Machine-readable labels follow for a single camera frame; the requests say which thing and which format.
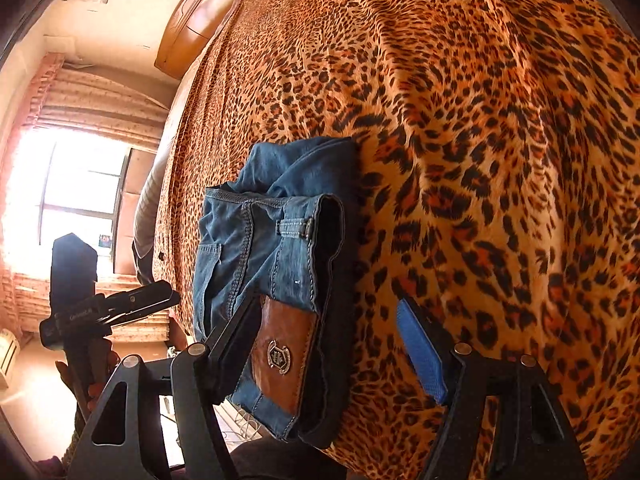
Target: black clamp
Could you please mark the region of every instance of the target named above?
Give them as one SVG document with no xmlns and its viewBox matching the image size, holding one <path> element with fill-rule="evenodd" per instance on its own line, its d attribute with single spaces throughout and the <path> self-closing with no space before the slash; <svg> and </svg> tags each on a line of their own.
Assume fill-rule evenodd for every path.
<svg viewBox="0 0 640 480">
<path fill-rule="evenodd" d="M 420 480 L 468 478 L 488 396 L 499 398 L 488 479 L 587 480 L 574 431 L 534 357 L 503 361 L 454 344 L 410 299 L 397 316 L 423 388 L 449 408 Z"/>
<path fill-rule="evenodd" d="M 261 320 L 259 297 L 248 296 L 229 323 L 175 358 L 124 358 L 87 421 L 68 480 L 170 480 L 159 396 L 174 397 L 186 477 L 237 480 L 213 405 L 235 389 Z"/>
<path fill-rule="evenodd" d="M 40 323 L 45 348 L 64 350 L 74 378 L 74 393 L 84 420 L 89 417 L 88 387 L 106 382 L 110 346 L 105 336 L 123 326 L 180 303 L 180 295 L 160 281 L 105 297 L 95 293 L 96 251 L 75 234 L 53 244 L 49 304 L 51 315 Z"/>
</svg>

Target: metal badge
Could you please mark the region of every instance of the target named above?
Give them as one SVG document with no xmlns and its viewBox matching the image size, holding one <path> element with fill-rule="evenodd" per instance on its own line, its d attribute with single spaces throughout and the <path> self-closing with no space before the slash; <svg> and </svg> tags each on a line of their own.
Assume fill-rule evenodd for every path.
<svg viewBox="0 0 640 480">
<path fill-rule="evenodd" d="M 291 354 L 286 346 L 278 347 L 276 340 L 269 343 L 267 348 L 267 362 L 271 368 L 277 368 L 281 375 L 286 374 L 291 367 Z"/>
</svg>

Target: window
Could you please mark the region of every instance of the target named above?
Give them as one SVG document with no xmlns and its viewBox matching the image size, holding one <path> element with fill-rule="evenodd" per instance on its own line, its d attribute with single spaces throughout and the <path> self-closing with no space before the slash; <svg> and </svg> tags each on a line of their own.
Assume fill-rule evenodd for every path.
<svg viewBox="0 0 640 480">
<path fill-rule="evenodd" d="M 23 249 L 37 244 L 50 253 L 56 238 L 73 232 L 97 251 L 98 275 L 111 274 L 116 204 L 128 153 L 122 142 L 82 132 L 25 134 L 10 182 L 12 216 L 19 210 L 16 202 L 23 211 L 14 221 Z"/>
</svg>

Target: jeans stitching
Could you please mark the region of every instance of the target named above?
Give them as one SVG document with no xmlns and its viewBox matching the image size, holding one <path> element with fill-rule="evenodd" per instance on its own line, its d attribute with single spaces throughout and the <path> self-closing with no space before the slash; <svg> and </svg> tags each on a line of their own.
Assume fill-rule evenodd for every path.
<svg viewBox="0 0 640 480">
<path fill-rule="evenodd" d="M 255 399 L 254 406 L 251 408 L 252 412 L 255 412 L 255 409 L 258 407 L 258 404 L 260 404 L 260 402 L 262 401 L 263 397 L 264 397 L 264 393 L 260 392 L 260 395 L 258 396 L 258 398 Z"/>
<path fill-rule="evenodd" d="M 258 196 L 245 196 L 243 194 L 224 191 L 217 188 L 208 187 L 205 195 L 214 200 L 221 200 L 222 202 L 231 202 L 233 204 L 243 204 L 245 202 L 255 202 L 268 207 L 283 207 L 289 198 L 267 198 L 263 199 Z"/>
<path fill-rule="evenodd" d="M 314 211 L 314 215 L 318 214 L 318 208 L 319 208 L 319 203 L 320 200 L 318 200 L 316 202 L 316 208 Z M 311 245 L 315 246 L 315 243 L 313 243 L 311 240 L 308 240 L 308 243 L 306 244 L 306 268 L 307 268 L 307 272 L 309 275 L 309 303 L 311 304 L 311 308 L 313 308 L 314 306 L 314 297 L 316 295 L 315 292 L 315 286 L 316 286 L 316 280 L 314 280 L 314 276 L 313 276 L 313 272 L 311 270 Z"/>
<path fill-rule="evenodd" d="M 289 433 L 290 428 L 292 427 L 294 421 L 297 419 L 297 417 L 292 416 L 289 423 L 287 424 L 287 427 L 282 431 L 282 437 L 284 437 L 287 433 Z"/>
<path fill-rule="evenodd" d="M 309 238 L 311 218 L 283 219 L 276 222 L 276 232 L 286 238 Z"/>
<path fill-rule="evenodd" d="M 278 245 L 278 252 L 276 253 L 276 263 L 273 266 L 273 272 L 271 273 L 271 297 L 274 298 L 276 293 L 276 275 L 278 273 L 278 264 L 280 263 L 280 251 L 282 250 L 282 243 L 284 240 L 281 240 Z"/>
<path fill-rule="evenodd" d="M 254 222 L 251 214 L 247 213 L 247 209 L 251 207 L 250 204 L 243 203 L 240 206 L 240 213 L 244 218 L 244 239 L 242 241 L 242 253 L 240 256 L 240 263 L 238 265 L 238 269 L 236 270 L 236 276 L 234 276 L 234 282 L 231 285 L 231 290 L 229 292 L 229 297 L 226 300 L 226 318 L 231 319 L 233 315 L 233 308 L 236 304 L 236 296 L 239 294 L 239 289 L 241 283 L 244 281 L 244 276 L 246 274 L 246 266 L 249 261 L 249 248 L 251 247 L 251 241 L 254 237 Z"/>
<path fill-rule="evenodd" d="M 198 323 L 198 329 L 206 337 L 206 334 L 204 333 L 204 309 L 205 309 L 204 296 L 207 291 L 207 287 L 209 286 L 209 283 L 211 282 L 211 280 L 213 280 L 213 271 L 216 269 L 216 265 L 220 262 L 220 254 L 222 254 L 222 245 L 218 243 L 200 244 L 198 246 L 198 252 L 212 254 L 212 255 L 217 253 L 217 256 L 218 256 L 216 259 L 211 258 L 211 260 L 213 261 L 213 265 L 211 266 L 211 272 L 209 271 L 205 272 L 205 279 L 204 279 L 205 283 L 203 284 L 204 286 L 200 287 L 202 290 L 202 293 L 200 292 L 198 293 L 198 301 L 196 303 L 198 308 L 202 306 L 202 311 L 198 313 L 198 317 L 196 319 L 196 322 Z"/>
</svg>

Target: leopard print bedspread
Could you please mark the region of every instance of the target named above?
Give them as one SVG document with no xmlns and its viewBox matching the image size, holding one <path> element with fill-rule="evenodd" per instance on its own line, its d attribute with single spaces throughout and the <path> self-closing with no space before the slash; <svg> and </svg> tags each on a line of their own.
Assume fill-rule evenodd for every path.
<svg viewBox="0 0 640 480">
<path fill-rule="evenodd" d="M 164 180 L 155 270 L 183 294 L 205 186 L 255 142 L 353 136 L 351 400 L 328 453 L 415 478 L 444 412 L 396 332 L 402 289 L 482 354 L 535 355 L 591 479 L 640 422 L 639 43 L 594 0 L 245 0 L 210 46 Z M 495 403 L 473 478 L 483 478 Z"/>
</svg>

